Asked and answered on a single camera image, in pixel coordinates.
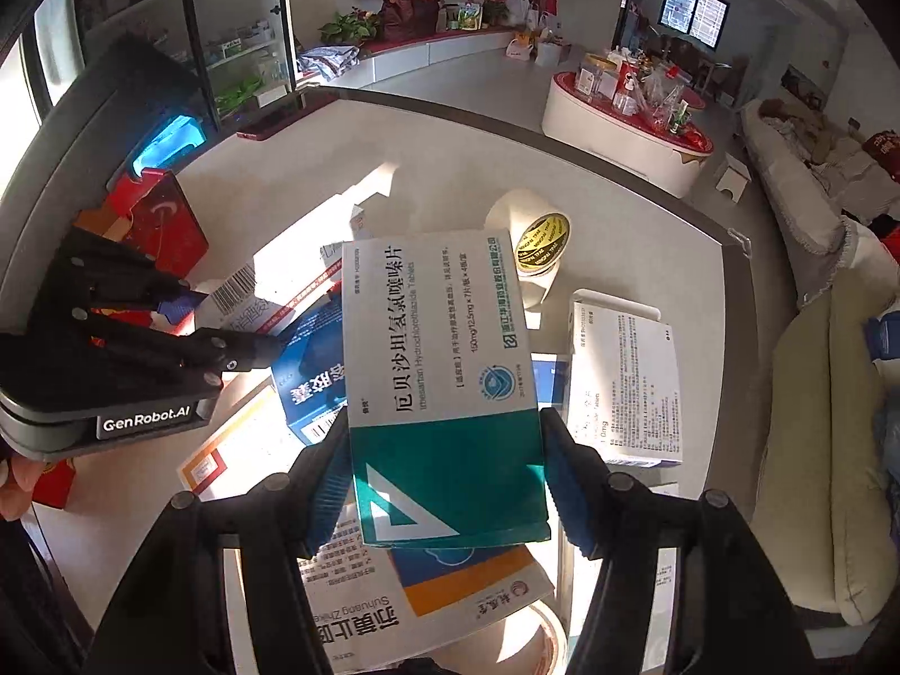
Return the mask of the barcode white box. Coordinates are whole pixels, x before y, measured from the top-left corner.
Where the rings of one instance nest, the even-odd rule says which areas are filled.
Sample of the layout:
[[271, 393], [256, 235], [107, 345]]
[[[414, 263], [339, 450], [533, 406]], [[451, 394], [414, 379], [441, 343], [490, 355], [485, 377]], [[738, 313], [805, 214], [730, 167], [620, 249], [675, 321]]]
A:
[[212, 291], [193, 313], [195, 327], [277, 334], [298, 315], [282, 268], [253, 259]]

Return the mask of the white orange striped medicine box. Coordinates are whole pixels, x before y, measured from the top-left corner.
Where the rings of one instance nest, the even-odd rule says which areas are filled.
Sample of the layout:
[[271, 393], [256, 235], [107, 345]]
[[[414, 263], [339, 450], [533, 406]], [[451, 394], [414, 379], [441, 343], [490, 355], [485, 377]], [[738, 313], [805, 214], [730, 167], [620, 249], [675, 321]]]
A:
[[180, 465], [178, 477], [200, 500], [238, 497], [270, 474], [286, 473], [302, 449], [278, 393], [264, 384]]

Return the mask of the orange blue white medicine box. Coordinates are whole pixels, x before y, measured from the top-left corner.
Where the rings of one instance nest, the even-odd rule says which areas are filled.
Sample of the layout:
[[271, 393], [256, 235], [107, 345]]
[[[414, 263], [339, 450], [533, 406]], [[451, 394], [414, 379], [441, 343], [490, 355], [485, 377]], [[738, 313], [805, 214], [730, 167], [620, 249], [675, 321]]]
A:
[[552, 591], [525, 546], [368, 546], [352, 503], [299, 571], [336, 673], [373, 671], [450, 645]]

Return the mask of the white text medicine box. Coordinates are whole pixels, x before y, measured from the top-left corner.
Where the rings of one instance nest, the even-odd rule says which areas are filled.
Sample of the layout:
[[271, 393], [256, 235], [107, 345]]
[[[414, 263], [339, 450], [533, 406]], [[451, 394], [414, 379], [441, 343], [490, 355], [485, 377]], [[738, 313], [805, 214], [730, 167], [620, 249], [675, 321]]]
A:
[[581, 288], [570, 297], [569, 329], [564, 411], [574, 441], [611, 465], [679, 465], [681, 378], [659, 309]]

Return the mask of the green white medicine box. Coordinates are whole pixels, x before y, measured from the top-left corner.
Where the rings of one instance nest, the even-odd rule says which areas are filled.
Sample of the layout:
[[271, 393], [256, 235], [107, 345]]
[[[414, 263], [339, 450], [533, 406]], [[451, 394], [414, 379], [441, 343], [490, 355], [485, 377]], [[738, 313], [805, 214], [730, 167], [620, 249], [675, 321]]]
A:
[[508, 232], [352, 241], [341, 268], [364, 542], [487, 548], [548, 539], [545, 452]]

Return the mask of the yellow black tape roll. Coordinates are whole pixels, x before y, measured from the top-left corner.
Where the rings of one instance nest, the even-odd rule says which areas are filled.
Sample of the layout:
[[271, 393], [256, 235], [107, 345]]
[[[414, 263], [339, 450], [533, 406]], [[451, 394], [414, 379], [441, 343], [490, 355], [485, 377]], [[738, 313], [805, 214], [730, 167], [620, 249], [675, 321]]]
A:
[[508, 230], [523, 308], [538, 307], [557, 279], [572, 238], [568, 215], [537, 193], [514, 189], [494, 203], [485, 218], [485, 227]]

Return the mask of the red cardboard box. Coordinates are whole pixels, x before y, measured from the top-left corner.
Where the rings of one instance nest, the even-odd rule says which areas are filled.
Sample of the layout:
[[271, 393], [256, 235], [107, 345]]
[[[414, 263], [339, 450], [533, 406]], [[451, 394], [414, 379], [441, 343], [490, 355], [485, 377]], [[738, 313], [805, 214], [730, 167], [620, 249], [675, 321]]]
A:
[[167, 169], [124, 172], [101, 206], [81, 210], [73, 225], [148, 254], [159, 270], [180, 279], [209, 250], [176, 174]]

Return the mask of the beige sofa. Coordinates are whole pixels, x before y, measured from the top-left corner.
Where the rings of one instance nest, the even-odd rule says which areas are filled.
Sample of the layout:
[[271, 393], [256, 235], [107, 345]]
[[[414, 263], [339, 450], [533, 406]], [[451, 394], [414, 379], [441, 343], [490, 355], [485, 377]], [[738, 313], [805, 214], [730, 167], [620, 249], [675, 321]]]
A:
[[874, 422], [888, 386], [863, 327], [894, 305], [898, 264], [840, 213], [791, 127], [827, 129], [802, 105], [755, 99], [740, 113], [750, 165], [775, 213], [798, 314], [772, 355], [771, 425], [752, 529], [790, 600], [850, 626], [876, 620], [897, 587], [887, 474]]

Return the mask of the blue plastic stool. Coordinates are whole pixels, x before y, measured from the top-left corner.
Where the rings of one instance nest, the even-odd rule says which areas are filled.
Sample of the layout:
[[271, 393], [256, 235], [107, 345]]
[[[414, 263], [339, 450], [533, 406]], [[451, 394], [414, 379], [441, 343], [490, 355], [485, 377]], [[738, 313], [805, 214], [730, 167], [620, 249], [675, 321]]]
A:
[[178, 114], [151, 137], [131, 163], [130, 172], [140, 177], [146, 169], [167, 169], [205, 143], [206, 135], [199, 119]]

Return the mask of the glass display cabinet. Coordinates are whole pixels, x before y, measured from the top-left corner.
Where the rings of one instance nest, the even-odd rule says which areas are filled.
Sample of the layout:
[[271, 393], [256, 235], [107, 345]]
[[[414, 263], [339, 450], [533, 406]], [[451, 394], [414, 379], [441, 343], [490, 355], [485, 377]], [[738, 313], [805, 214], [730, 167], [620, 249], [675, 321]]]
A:
[[77, 77], [124, 37], [195, 79], [161, 127], [189, 114], [206, 143], [235, 133], [296, 85], [289, 0], [38, 0], [2, 58], [4, 180]]

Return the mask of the green potted plant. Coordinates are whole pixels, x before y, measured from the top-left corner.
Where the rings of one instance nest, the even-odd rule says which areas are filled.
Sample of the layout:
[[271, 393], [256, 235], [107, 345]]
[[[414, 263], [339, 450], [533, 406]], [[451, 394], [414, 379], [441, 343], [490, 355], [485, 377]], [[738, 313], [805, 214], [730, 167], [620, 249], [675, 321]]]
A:
[[352, 8], [348, 14], [336, 14], [319, 28], [323, 44], [361, 46], [379, 36], [380, 14]]

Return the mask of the dark red bag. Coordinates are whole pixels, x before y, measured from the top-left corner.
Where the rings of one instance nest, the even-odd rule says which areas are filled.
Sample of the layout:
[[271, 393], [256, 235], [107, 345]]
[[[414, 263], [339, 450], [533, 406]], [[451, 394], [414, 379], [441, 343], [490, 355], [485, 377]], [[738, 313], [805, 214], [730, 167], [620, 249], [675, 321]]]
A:
[[435, 35], [444, 0], [381, 0], [380, 37], [388, 43]]

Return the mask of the small white wooden stool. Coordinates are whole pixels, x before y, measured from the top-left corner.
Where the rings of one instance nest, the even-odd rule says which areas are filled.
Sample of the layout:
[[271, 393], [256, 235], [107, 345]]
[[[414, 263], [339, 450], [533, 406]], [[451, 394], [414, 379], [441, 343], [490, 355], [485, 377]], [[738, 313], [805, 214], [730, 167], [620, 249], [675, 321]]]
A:
[[728, 194], [733, 203], [739, 204], [749, 181], [748, 166], [737, 157], [726, 154], [715, 171], [715, 190], [720, 194]]

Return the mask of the round white red coffee table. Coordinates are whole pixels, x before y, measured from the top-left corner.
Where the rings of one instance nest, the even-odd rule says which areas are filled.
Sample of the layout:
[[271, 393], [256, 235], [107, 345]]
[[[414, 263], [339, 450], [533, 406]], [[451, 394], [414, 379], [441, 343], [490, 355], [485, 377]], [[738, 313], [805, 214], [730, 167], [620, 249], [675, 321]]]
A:
[[586, 101], [572, 71], [555, 73], [542, 120], [543, 134], [589, 152], [677, 198], [690, 192], [714, 142], [688, 125], [692, 139], [654, 133], [639, 116], [622, 116], [609, 99]]

